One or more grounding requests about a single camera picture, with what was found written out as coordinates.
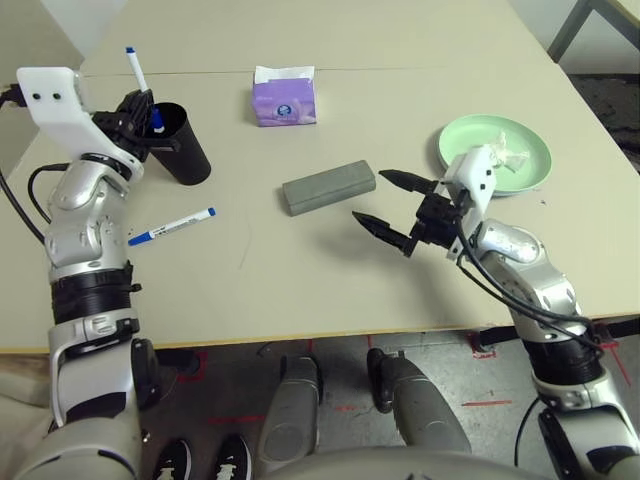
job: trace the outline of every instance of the gray eraser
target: gray eraser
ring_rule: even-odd
[[[299,178],[282,185],[291,216],[370,192],[376,179],[365,160]]]

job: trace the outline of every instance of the marker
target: marker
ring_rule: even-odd
[[[161,227],[141,233],[140,235],[129,239],[129,246],[133,247],[134,245],[150,242],[156,237],[160,237],[162,235],[166,235],[167,233],[175,232],[176,230],[180,230],[181,228],[201,222],[202,220],[205,220],[209,217],[213,217],[215,214],[216,211],[213,208],[207,208],[206,210],[194,213],[193,215],[189,215],[188,217],[181,218],[180,220],[176,220],[175,222],[167,223],[166,225],[163,225]]]
[[[127,47],[126,52],[129,64],[131,65],[131,70],[133,70],[133,74],[136,76],[136,80],[138,81],[138,87],[140,87],[141,92],[146,92],[149,90],[149,86],[147,85],[147,81],[144,79],[144,73],[142,73],[142,67],[138,61],[138,55],[133,47]],[[151,108],[151,126],[153,127],[153,131],[156,133],[164,132],[162,116],[155,106]]]

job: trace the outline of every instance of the green plate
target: green plate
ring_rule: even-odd
[[[529,159],[517,172],[498,167],[495,196],[514,195],[537,187],[551,173],[551,153],[542,139],[521,123],[496,115],[468,115],[447,125],[438,139],[440,161],[447,168],[453,159],[471,147],[491,143],[504,132],[507,149],[529,152]]]

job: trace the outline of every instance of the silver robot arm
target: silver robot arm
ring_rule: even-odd
[[[573,286],[534,235],[486,220],[474,244],[482,265],[512,294],[543,310],[580,315]],[[511,310],[511,315],[529,353],[534,386],[547,406],[539,424],[560,478],[629,478],[616,470],[626,474],[632,464],[640,473],[638,435],[596,352],[522,313]],[[580,322],[555,325],[589,334]]]
[[[380,172],[394,185],[425,195],[409,236],[376,217],[354,216],[408,257],[419,241],[446,248],[451,260],[472,254],[472,263],[496,286],[529,307],[507,302],[529,353],[534,386],[547,406],[539,424],[561,479],[640,477],[638,435],[611,374],[600,364],[601,349],[593,343],[589,322],[580,317],[573,286],[534,235],[484,219],[496,183],[492,163],[491,148],[482,146],[456,158],[437,181]]]
[[[157,364],[151,343],[134,338],[138,316],[129,296],[139,286],[131,283],[122,226],[146,154],[132,155],[96,125],[73,71],[24,68],[18,79],[35,123],[73,161],[49,200],[44,242],[55,319],[49,331],[55,425],[15,478],[138,478],[138,408],[154,393]],[[140,100],[129,104],[138,110],[149,105],[148,98],[127,98]]]

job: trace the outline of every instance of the wall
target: wall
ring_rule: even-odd
[[[26,66],[77,68],[82,56],[40,0],[0,0],[0,86],[16,82]],[[37,132],[26,108],[0,110],[0,168],[8,174]]]
[[[127,0],[41,0],[85,57],[98,45]]]
[[[509,3],[546,50],[575,0],[509,0]],[[567,73],[639,73],[640,53],[605,19],[592,12],[560,59],[560,66]]]

